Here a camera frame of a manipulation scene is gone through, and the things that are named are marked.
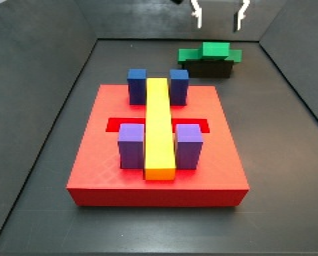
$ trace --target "gray surface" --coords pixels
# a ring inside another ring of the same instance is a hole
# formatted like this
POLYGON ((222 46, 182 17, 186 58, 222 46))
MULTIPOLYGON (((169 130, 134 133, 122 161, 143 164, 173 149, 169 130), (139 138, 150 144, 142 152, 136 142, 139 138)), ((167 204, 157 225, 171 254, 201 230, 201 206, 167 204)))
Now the gray surface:
POLYGON ((0 229, 95 40, 72 0, 0 4, 0 229))
POLYGON ((241 0, 199 0, 203 26, 197 29, 190 0, 76 0, 99 38, 259 41, 287 0, 251 0, 243 28, 233 33, 241 0))
POLYGON ((318 122, 257 43, 217 84, 251 191, 237 208, 83 208, 66 184, 100 83, 169 76, 198 42, 100 41, 0 237, 0 253, 318 252, 318 122))
POLYGON ((261 45, 318 118, 318 0, 290 0, 261 45))

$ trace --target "black block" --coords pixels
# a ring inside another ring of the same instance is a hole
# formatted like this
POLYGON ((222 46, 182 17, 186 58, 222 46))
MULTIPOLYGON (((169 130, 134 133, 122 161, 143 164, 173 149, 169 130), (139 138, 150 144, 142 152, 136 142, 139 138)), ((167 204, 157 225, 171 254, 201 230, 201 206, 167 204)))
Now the black block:
POLYGON ((233 65, 234 61, 227 60, 187 60, 182 68, 194 78, 230 78, 233 65))

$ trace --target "green block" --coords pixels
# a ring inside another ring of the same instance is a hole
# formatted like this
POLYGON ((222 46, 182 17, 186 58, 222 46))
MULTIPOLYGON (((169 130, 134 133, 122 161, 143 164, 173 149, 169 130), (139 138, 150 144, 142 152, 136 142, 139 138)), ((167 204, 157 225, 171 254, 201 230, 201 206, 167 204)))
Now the green block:
POLYGON ((178 64, 182 64, 186 60, 198 60, 198 49, 179 49, 178 50, 178 64))
POLYGON ((199 59, 225 60, 229 57, 230 43, 202 43, 199 47, 199 59))
POLYGON ((242 62, 242 50, 230 50, 226 60, 233 60, 234 64, 242 62))

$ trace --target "gray wall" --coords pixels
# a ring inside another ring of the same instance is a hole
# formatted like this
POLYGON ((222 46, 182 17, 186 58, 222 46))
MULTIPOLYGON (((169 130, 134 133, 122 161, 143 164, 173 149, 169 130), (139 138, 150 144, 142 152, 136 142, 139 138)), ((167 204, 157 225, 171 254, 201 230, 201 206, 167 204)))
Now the gray wall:
POLYGON ((95 42, 74 0, 0 4, 0 229, 95 42))
POLYGON ((290 0, 261 45, 318 118, 318 0, 290 0))
POLYGON ((241 0, 199 0, 203 27, 197 29, 190 0, 76 0, 99 38, 259 41, 286 0, 251 0, 243 29, 233 32, 241 0))

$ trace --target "gray floor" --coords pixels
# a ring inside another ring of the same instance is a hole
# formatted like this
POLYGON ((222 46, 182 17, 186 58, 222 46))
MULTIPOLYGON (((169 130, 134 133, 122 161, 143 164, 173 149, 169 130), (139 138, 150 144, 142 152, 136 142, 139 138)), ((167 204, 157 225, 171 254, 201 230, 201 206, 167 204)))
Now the gray floor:
POLYGON ((237 208, 79 208, 66 191, 100 83, 167 76, 199 42, 100 41, 0 236, 0 253, 318 252, 318 123, 257 43, 215 85, 251 191, 237 208))

